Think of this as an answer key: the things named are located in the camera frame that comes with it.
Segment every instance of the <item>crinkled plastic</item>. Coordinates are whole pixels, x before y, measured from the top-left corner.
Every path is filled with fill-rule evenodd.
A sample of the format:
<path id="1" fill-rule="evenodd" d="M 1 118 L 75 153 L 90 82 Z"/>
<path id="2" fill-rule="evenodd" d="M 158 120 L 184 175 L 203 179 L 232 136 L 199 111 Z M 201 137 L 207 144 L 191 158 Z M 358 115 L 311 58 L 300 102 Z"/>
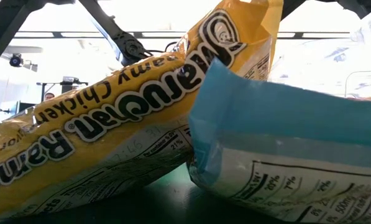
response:
<path id="1" fill-rule="evenodd" d="M 209 64 L 217 57 L 240 76 L 266 80 L 281 11 L 281 0 L 223 0 L 175 52 L 1 121 L 0 218 L 101 200 L 185 162 L 186 117 Z"/>
<path id="2" fill-rule="evenodd" d="M 189 124 L 200 187 L 288 222 L 371 223 L 371 101 L 246 80 L 216 60 Z"/>
<path id="3" fill-rule="evenodd" d="M 371 97 L 371 54 L 350 39 L 309 41 L 286 52 L 268 80 L 340 97 Z"/>

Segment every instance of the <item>green table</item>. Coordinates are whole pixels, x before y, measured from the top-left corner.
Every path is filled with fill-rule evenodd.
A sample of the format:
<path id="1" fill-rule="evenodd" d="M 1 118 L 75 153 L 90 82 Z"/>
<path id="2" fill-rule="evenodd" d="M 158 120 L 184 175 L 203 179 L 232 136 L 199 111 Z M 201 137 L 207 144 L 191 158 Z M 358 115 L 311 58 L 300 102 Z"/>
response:
<path id="1" fill-rule="evenodd" d="M 0 223 L 283 223 L 199 189 L 183 164 L 147 187 L 50 215 Z"/>

